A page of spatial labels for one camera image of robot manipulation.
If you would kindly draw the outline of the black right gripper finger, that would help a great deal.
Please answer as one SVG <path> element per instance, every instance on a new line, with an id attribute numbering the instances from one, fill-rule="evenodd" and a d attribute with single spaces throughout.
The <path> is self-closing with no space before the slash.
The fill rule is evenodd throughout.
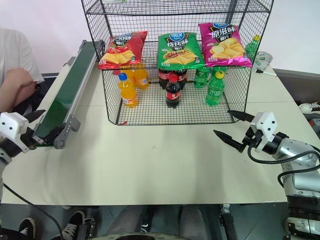
<path id="1" fill-rule="evenodd" d="M 236 140 L 234 140 L 230 135 L 218 131 L 218 130 L 213 130 L 213 132 L 215 133 L 215 135 L 220 138 L 224 143 L 226 143 L 227 145 L 235 148 L 239 153 L 242 153 L 244 150 L 244 145 Z"/>
<path id="2" fill-rule="evenodd" d="M 254 115 L 248 114 L 246 112 L 242 111 L 237 111 L 237 110 L 228 110 L 227 111 L 232 117 L 244 121 L 244 122 L 249 122 L 251 123 L 252 120 L 255 118 Z"/>

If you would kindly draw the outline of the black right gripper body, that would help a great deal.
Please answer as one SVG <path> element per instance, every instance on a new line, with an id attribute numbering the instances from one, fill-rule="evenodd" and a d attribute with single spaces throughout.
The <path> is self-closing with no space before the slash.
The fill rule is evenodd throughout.
<path id="1" fill-rule="evenodd" d="M 238 152 L 242 153 L 247 146 L 257 148 L 262 141 L 263 132 L 261 130 L 254 131 L 252 127 L 249 127 L 245 133 L 245 136 L 238 148 Z"/>

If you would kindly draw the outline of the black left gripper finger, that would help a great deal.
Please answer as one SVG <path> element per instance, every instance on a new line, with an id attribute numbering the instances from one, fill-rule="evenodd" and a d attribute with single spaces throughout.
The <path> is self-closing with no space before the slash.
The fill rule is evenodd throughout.
<path id="1" fill-rule="evenodd" d="M 31 136 L 31 141 L 34 145 L 43 145 L 45 143 L 45 141 L 43 139 L 41 139 L 40 137 L 36 136 L 35 134 L 33 134 Z"/>
<path id="2" fill-rule="evenodd" d="M 29 123 L 34 122 L 37 120 L 43 113 L 45 113 L 45 109 L 36 110 L 33 112 L 30 112 L 25 115 L 25 118 L 28 120 Z"/>

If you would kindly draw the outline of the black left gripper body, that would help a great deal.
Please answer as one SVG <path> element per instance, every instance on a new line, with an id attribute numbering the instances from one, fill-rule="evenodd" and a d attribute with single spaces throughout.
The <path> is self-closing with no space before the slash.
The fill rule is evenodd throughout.
<path id="1" fill-rule="evenodd" d="M 21 143 L 19 144 L 19 148 L 21 151 L 29 151 L 30 148 L 35 144 L 35 140 L 33 140 L 32 136 L 34 135 L 34 130 L 30 127 L 27 127 L 25 131 L 19 131 L 19 139 Z"/>

